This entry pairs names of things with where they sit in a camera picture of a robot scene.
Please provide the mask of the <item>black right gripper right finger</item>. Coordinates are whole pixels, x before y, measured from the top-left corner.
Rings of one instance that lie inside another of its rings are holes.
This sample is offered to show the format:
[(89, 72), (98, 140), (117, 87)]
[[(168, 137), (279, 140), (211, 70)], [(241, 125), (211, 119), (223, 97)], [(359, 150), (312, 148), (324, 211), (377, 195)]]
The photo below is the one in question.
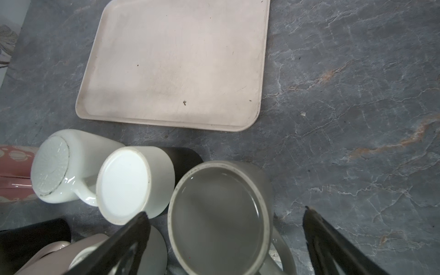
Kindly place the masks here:
[(386, 275), (316, 210), (306, 207), (302, 226), (316, 275)]

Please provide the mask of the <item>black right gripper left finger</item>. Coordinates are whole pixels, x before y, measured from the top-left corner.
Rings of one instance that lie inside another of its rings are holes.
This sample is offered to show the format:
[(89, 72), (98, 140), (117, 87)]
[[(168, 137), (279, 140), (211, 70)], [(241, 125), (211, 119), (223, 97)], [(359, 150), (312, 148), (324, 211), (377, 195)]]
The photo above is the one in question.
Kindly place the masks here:
[(140, 212), (66, 274), (108, 275), (114, 270), (116, 275), (135, 275), (150, 232), (148, 215)]

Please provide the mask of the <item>grey ceramic mug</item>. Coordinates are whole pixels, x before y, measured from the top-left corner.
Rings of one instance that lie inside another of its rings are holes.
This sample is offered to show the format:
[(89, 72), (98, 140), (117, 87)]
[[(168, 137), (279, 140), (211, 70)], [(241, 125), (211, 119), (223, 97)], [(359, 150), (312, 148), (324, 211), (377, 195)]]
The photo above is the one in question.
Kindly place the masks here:
[(178, 182), (168, 210), (174, 254), (190, 275), (294, 275), (273, 224), (273, 186), (246, 162), (209, 161)]

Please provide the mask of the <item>cream white mug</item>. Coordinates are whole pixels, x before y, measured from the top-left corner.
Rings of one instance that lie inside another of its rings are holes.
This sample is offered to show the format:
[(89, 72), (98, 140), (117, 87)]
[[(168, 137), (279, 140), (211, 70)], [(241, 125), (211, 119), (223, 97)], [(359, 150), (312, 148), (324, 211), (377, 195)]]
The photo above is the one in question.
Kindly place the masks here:
[[(82, 250), (71, 262), (69, 270), (88, 257), (104, 241), (89, 246)], [(164, 275), (167, 267), (167, 248), (166, 243), (154, 226), (151, 227), (149, 240), (137, 270), (138, 275)]]

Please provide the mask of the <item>light pink mug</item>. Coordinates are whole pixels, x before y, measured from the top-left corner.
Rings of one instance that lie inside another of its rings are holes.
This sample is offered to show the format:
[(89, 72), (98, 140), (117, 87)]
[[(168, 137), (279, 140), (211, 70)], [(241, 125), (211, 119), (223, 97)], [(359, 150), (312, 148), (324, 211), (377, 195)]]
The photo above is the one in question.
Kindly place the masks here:
[(92, 246), (108, 239), (105, 234), (95, 234), (80, 241), (58, 241), (40, 249), (16, 275), (63, 275), (77, 256)]

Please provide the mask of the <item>white black two-tone mug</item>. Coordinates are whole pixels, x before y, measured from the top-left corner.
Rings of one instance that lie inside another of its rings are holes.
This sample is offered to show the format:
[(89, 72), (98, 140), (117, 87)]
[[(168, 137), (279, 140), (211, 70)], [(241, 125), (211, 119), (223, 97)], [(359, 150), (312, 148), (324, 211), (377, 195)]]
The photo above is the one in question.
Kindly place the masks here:
[(197, 152), (185, 147), (120, 148), (99, 171), (99, 210), (114, 225), (125, 225), (140, 212), (153, 219), (165, 211), (184, 174), (202, 162)]

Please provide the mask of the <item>white ribbed mug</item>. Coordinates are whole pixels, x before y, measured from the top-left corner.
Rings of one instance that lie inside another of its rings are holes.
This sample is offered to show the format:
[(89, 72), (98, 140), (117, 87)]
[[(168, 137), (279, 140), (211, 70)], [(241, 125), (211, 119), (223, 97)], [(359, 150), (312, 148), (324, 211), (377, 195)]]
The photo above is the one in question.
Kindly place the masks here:
[(96, 207), (98, 173), (104, 161), (124, 146), (77, 129), (57, 131), (34, 157), (30, 174), (33, 191), (49, 204), (81, 200)]

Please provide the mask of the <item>pink patterned mug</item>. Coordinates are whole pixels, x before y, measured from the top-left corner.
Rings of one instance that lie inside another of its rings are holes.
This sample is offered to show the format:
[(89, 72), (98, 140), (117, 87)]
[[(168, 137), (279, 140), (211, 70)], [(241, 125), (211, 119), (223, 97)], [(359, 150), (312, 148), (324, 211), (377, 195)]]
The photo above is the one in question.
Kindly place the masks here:
[(37, 199), (30, 179), (38, 147), (1, 144), (1, 203)]

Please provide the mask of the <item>beige plastic tray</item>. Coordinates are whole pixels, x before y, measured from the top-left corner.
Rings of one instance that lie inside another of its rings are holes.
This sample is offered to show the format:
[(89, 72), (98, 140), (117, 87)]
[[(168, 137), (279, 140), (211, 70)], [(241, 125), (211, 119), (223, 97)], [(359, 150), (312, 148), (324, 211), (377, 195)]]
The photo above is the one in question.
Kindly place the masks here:
[(238, 132), (262, 100), (270, 2), (111, 1), (79, 118)]

